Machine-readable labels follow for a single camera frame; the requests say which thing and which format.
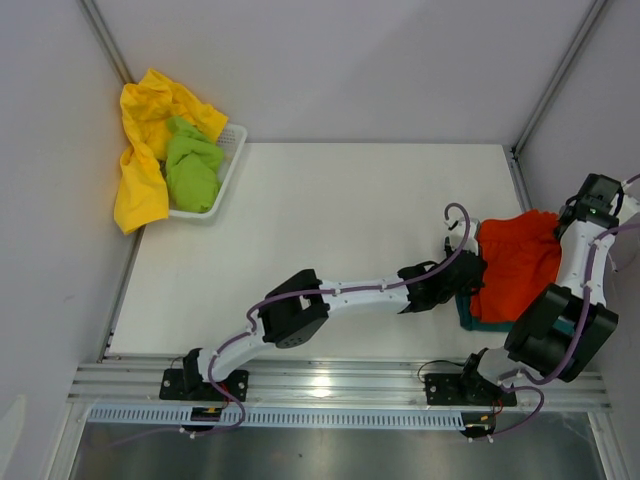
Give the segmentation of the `teal green shorts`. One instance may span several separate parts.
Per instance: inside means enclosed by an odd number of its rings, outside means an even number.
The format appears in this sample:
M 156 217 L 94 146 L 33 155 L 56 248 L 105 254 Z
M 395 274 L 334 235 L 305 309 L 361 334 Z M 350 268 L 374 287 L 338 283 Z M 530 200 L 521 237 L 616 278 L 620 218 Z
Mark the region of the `teal green shorts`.
M 459 325 L 466 331 L 506 333 L 515 324 L 513 320 L 486 317 L 477 295 L 456 295 L 454 300 Z

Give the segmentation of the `orange shorts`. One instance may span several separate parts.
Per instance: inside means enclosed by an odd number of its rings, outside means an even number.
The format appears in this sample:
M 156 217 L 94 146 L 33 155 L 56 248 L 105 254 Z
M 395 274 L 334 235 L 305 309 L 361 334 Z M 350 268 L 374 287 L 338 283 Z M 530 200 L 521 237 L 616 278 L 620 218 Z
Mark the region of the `orange shorts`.
M 488 267 L 476 295 L 486 317 L 515 322 L 556 280 L 562 256 L 557 224 L 555 213 L 539 210 L 481 223 L 477 240 Z

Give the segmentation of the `lime green shorts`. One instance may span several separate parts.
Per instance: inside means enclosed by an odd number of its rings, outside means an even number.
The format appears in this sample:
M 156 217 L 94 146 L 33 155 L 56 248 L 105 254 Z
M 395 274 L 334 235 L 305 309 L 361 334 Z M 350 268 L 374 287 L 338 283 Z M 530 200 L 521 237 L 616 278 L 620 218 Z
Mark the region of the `lime green shorts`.
M 209 211 L 218 196 L 218 171 L 224 151 L 179 116 L 167 120 L 171 134 L 165 161 L 166 183 L 174 207 L 190 213 Z

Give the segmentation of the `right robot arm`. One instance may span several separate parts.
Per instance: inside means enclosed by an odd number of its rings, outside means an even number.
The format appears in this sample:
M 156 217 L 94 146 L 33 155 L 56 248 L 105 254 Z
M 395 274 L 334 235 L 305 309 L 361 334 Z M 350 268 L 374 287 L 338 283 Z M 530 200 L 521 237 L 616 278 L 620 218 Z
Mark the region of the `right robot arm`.
M 562 208 L 553 231 L 561 247 L 555 282 L 527 307 L 502 349 L 471 355 L 458 376 L 468 403 L 498 399 L 506 381 L 522 375 L 534 385 L 570 382 L 614 332 L 618 316 L 606 306 L 602 286 L 607 254 L 618 233 L 631 229 L 626 208 L 637 201 L 623 182 L 591 174 Z

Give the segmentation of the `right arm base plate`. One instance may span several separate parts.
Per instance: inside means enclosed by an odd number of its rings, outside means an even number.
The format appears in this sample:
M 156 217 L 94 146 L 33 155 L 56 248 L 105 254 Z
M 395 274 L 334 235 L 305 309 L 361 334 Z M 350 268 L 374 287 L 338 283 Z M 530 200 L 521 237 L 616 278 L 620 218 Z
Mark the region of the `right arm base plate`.
M 425 376 L 425 394 L 432 406 L 515 407 L 515 393 L 506 393 L 489 381 L 465 378 L 457 373 L 431 373 Z

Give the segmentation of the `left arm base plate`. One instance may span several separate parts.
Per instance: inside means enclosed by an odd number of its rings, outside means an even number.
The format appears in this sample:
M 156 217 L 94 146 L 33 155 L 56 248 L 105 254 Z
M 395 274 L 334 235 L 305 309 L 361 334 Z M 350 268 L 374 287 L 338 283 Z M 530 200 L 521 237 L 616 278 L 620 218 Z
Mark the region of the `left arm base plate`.
M 219 387 L 244 402 L 248 379 L 248 371 L 236 370 L 226 380 L 220 382 Z M 164 371 L 159 398 L 166 401 L 223 402 L 226 400 L 226 397 L 216 390 L 208 380 L 204 380 L 198 373 L 185 373 L 183 369 L 166 369 Z

